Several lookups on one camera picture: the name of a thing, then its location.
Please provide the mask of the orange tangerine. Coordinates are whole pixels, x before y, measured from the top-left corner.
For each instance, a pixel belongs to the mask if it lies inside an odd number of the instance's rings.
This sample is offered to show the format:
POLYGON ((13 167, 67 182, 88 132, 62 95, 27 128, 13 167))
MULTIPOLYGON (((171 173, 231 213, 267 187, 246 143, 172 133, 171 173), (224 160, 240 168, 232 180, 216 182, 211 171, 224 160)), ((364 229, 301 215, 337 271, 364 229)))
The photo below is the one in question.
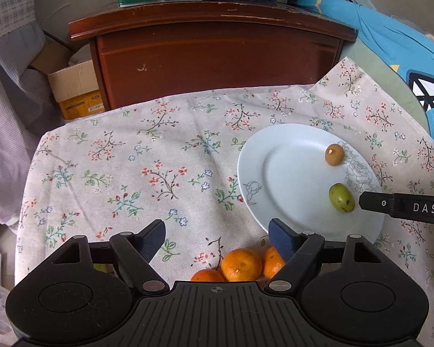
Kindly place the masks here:
POLYGON ((262 275, 262 260, 253 250, 239 248, 224 257, 220 268, 228 281, 254 281, 262 275))
POLYGON ((272 279, 285 265, 284 259, 275 247, 270 247, 266 250, 262 263, 263 275, 268 279, 272 279))
POLYGON ((217 270, 206 269, 199 270, 190 278, 194 282, 225 282, 225 277, 217 270))

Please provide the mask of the green jujube fruit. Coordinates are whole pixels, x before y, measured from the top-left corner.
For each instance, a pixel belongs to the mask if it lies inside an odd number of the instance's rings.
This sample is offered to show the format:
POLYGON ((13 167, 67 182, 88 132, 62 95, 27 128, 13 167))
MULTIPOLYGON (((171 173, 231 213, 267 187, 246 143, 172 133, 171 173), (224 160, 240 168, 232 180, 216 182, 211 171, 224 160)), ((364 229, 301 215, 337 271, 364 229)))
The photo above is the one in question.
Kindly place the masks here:
POLYGON ((342 183, 336 183, 329 189, 329 200, 334 208, 344 213, 355 209, 355 199, 350 190, 342 183))

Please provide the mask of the brown longan fruit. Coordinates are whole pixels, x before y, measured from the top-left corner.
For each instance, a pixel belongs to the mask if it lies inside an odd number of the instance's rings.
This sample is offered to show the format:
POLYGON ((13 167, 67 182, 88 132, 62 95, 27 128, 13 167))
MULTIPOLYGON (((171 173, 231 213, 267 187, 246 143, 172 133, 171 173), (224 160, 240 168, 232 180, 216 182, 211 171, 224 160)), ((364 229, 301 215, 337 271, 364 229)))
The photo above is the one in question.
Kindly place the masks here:
POLYGON ((344 160, 344 150, 339 144, 331 144, 327 147, 325 151, 325 161, 330 166, 338 166, 343 163, 344 160))

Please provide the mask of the white ceramic plate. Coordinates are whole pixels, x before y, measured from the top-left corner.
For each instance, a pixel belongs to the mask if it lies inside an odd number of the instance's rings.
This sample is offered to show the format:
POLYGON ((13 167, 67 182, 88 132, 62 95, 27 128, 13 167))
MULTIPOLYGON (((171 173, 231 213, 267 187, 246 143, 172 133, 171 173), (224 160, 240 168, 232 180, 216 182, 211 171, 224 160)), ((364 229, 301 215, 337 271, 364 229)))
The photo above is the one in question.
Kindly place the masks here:
POLYGON ((255 133, 240 152, 238 182, 244 203, 263 229, 278 218, 295 232, 318 233, 326 241, 360 234, 375 242, 381 233, 382 214, 360 207, 344 213, 329 200, 329 189, 338 182, 354 198, 365 191, 379 192, 381 186, 356 149, 319 128, 285 124, 255 133), (325 161, 325 151, 334 143, 345 154, 338 166, 325 161))

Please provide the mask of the floral tablecloth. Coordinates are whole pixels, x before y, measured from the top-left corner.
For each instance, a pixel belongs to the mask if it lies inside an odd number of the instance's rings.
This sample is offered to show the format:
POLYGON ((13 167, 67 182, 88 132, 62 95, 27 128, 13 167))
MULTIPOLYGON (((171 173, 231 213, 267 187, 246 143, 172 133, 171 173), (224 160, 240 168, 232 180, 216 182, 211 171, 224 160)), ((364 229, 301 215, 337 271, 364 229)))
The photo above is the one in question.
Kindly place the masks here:
POLYGON ((269 225, 240 192, 238 158, 255 133, 300 124, 345 140, 378 193, 434 196, 434 140, 354 61, 311 86, 167 96, 48 132, 31 162, 6 313, 20 346, 434 346, 434 225, 384 216, 375 242, 326 241, 302 293, 222 274, 235 249, 263 260, 269 225), (150 265, 168 283, 140 294, 109 239, 165 223, 150 265))

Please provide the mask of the blue plush pillow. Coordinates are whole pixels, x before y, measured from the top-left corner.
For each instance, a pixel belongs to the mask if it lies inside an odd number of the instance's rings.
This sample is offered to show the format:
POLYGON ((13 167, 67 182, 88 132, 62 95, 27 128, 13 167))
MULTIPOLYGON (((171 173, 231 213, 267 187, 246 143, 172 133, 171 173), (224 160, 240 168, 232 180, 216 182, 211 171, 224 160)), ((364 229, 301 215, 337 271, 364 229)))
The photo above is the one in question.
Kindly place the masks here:
POLYGON ((295 0, 295 3, 357 30, 363 44, 393 69, 414 93, 426 113, 434 139, 434 40, 357 2, 295 0))

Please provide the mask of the open cardboard box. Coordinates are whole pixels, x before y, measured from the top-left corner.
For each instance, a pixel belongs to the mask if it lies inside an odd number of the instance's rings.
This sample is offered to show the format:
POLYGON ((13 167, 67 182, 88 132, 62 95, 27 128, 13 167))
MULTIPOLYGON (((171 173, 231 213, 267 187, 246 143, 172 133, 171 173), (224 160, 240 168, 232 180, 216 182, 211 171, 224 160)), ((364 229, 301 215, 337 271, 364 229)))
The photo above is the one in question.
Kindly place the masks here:
POLYGON ((53 42, 46 45, 30 67, 47 76, 62 117, 75 120, 105 110, 89 45, 76 53, 53 42))

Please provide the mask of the checkered grey bed sheet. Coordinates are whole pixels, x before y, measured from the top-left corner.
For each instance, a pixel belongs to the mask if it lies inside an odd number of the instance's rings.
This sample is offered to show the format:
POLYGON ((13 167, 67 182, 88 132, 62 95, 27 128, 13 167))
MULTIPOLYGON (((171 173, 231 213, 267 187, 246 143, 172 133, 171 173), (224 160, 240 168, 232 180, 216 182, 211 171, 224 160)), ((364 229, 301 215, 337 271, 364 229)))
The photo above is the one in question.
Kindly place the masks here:
POLYGON ((0 0, 0 223, 19 218, 41 136, 60 122, 46 76, 30 68, 46 44, 34 0, 0 0))

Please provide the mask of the dark wooden cabinet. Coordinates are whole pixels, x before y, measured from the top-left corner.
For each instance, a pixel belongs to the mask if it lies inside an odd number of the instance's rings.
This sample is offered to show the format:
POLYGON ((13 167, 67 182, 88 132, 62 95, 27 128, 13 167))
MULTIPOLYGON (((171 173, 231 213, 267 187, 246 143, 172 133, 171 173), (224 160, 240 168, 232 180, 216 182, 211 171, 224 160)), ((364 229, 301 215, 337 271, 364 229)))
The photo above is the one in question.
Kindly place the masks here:
POLYGON ((340 58, 355 29, 279 4, 154 2, 69 24, 86 40, 108 109, 220 88, 304 85, 340 58))

